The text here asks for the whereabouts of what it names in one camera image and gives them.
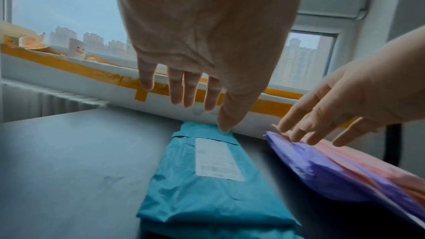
radiator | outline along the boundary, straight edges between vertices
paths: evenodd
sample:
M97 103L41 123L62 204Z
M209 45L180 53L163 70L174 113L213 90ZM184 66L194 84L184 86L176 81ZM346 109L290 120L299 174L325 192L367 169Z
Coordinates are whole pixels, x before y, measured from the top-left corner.
M110 106L108 101L2 79L3 122Z

label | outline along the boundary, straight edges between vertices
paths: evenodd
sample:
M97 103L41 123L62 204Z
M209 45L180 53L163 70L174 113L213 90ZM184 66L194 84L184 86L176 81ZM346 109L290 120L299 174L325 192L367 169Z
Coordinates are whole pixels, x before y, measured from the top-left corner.
M195 139L196 175L245 181L227 143L212 139Z

table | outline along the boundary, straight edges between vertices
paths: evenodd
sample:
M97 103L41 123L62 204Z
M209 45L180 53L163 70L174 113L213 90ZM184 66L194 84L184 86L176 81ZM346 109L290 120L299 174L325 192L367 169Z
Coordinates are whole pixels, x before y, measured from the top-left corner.
M105 108L0 124L0 239L157 238L140 231L135 215L181 123ZM235 137L305 238L424 235L377 205L318 196L266 141Z

white cup with smiley face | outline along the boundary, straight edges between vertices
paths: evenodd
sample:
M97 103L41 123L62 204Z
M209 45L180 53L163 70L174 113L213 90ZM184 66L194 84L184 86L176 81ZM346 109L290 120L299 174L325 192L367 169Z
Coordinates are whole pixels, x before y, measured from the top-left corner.
M87 45L78 39L70 39L70 54L71 57L84 59L87 53Z

window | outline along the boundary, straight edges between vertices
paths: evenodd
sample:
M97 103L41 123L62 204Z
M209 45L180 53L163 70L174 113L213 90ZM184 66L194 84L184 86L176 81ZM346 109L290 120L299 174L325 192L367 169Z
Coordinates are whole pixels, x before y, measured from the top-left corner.
M305 93L348 62L354 18L363 5L364 0L301 0L270 87ZM117 59L111 63L136 68L116 0L12 0L12 22L44 32L50 45L67 47L69 38L77 38L90 52ZM165 66L157 72L165 73Z

